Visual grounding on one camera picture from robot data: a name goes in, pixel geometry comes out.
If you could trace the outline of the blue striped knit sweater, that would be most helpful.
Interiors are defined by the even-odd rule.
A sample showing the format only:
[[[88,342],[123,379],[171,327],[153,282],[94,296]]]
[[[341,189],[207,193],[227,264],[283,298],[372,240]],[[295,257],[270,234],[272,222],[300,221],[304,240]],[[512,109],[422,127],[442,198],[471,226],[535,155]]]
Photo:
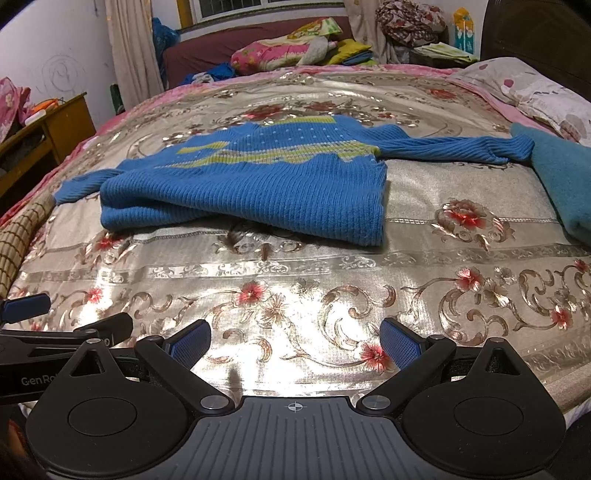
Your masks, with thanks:
[[[510,138],[408,135],[342,115],[245,123],[197,135],[151,156],[64,182],[59,204],[97,194],[112,232],[228,215],[360,246],[384,237],[390,159],[503,165],[534,143]]]

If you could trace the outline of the blue clothes on sofa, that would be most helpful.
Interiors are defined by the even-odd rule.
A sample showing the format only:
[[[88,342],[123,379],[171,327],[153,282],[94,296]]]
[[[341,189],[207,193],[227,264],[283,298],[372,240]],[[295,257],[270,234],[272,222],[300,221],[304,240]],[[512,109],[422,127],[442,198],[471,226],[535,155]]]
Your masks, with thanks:
[[[221,63],[205,72],[187,75],[182,81],[183,85],[196,85],[204,83],[213,83],[235,78],[235,68],[228,62]]]

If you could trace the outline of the checked beige bamboo mat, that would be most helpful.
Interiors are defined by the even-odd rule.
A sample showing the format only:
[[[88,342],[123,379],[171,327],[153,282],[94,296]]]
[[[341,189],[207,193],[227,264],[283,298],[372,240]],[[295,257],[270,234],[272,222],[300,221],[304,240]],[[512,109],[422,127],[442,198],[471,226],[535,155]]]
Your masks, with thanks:
[[[0,274],[1,299],[7,298],[21,264],[38,228],[47,220],[55,206],[50,193],[43,193],[24,205],[1,226]]]

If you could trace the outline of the floral satin bedspread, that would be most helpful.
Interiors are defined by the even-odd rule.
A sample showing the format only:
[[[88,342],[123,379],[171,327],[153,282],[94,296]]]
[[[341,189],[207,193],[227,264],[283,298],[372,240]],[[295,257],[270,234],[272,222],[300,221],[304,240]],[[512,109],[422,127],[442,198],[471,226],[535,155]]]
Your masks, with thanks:
[[[488,91],[427,68],[298,68],[178,87],[105,124],[1,221],[74,176],[252,122],[347,115],[417,137],[506,137],[536,127]],[[558,405],[590,398],[590,251],[570,239],[534,171],[391,160],[384,244],[356,247],[239,219],[115,234],[91,194],[55,205],[7,298],[45,293],[23,330],[68,331],[118,312],[132,339],[197,319],[211,349],[195,373],[231,396],[347,395],[389,378],[393,317],[463,346],[502,337]]]

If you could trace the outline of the wooden desk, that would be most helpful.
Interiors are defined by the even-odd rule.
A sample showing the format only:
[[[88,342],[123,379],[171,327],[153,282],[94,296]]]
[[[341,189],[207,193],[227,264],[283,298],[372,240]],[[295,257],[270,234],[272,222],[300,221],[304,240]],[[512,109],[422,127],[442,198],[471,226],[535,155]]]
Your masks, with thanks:
[[[51,109],[1,144],[1,205],[17,183],[45,158],[55,166],[96,130],[86,103],[86,92]]]

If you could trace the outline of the green bottle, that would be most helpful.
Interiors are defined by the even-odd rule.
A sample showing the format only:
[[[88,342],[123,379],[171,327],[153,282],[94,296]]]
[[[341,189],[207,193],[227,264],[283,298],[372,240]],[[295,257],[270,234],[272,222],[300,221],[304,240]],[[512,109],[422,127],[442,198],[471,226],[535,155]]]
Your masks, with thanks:
[[[114,112],[116,115],[120,115],[125,111],[125,107],[123,105],[119,86],[116,83],[111,84],[109,87],[109,92]]]

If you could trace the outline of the teal blanket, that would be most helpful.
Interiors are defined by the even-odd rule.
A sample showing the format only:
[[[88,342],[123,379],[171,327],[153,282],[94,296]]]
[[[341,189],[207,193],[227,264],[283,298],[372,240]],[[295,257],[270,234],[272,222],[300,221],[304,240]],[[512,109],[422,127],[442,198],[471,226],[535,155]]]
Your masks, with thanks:
[[[534,142],[531,164],[566,232],[590,245],[590,148],[514,123],[514,137]]]

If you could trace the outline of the beige curtain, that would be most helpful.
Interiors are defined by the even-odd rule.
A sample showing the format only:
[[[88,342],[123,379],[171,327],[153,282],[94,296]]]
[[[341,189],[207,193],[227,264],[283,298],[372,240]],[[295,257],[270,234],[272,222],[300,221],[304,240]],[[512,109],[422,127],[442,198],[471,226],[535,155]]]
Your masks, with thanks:
[[[379,0],[344,0],[353,39],[372,46],[374,58],[380,64],[396,64],[398,57],[394,47],[381,30],[377,19]]]
[[[106,0],[113,65],[124,108],[129,111],[163,92],[153,45],[151,2]]]

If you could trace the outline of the blue plastic bag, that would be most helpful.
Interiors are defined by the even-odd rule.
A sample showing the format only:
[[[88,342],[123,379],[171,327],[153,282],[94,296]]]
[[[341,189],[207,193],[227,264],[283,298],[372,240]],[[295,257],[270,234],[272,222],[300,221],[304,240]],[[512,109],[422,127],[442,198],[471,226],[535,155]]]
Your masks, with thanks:
[[[155,58],[159,69],[162,82],[166,79],[166,70],[164,65],[164,52],[180,41],[180,35],[170,27],[163,25],[159,18],[152,18],[152,40],[155,51]]]

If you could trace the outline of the light green folded sheet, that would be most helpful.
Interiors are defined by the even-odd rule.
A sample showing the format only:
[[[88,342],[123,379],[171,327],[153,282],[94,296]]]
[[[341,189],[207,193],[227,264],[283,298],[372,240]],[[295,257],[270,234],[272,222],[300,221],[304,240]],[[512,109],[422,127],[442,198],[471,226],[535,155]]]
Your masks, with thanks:
[[[471,64],[479,60],[478,56],[443,42],[418,46],[414,48],[414,51],[425,57],[466,64]]]

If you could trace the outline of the yellow folded cloth stack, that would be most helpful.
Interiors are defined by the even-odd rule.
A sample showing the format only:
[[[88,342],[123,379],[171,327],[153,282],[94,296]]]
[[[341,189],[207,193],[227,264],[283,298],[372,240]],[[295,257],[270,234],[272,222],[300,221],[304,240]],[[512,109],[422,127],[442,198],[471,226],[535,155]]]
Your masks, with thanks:
[[[356,42],[353,39],[339,41],[334,49],[329,51],[322,65],[353,65],[353,58],[359,57],[360,63],[373,58],[372,46]]]

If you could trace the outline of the beige right curtain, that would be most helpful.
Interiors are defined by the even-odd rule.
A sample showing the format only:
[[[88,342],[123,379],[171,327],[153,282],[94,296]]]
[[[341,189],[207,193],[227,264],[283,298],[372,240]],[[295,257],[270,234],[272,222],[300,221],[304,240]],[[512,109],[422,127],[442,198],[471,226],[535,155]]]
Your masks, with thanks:
[[[381,30],[377,19],[379,0],[344,0],[353,39],[372,46],[374,58],[380,64],[396,64],[398,57],[394,47]]]

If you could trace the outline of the dark floral bundle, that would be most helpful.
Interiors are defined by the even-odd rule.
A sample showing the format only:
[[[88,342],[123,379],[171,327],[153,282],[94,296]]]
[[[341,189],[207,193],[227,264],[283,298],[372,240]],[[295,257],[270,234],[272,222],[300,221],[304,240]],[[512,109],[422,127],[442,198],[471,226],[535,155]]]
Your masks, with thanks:
[[[377,8],[376,17],[387,37],[411,48],[437,43],[447,29],[439,7],[415,1],[384,1]]]

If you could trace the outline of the barred window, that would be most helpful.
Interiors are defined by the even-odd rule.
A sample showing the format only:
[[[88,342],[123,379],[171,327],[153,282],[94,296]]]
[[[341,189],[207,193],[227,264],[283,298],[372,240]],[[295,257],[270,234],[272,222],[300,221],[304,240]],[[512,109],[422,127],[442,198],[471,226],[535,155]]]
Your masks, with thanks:
[[[270,11],[298,7],[342,7],[344,2],[334,0],[194,0],[190,1],[195,23],[243,13]]]

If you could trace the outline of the yellow blue carton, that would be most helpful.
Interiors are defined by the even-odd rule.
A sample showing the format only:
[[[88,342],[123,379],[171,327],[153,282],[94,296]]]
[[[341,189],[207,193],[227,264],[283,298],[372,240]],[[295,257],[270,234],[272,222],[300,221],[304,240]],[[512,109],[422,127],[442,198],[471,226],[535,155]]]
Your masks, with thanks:
[[[474,22],[469,11],[461,7],[453,14],[454,46],[469,54],[475,53]]]

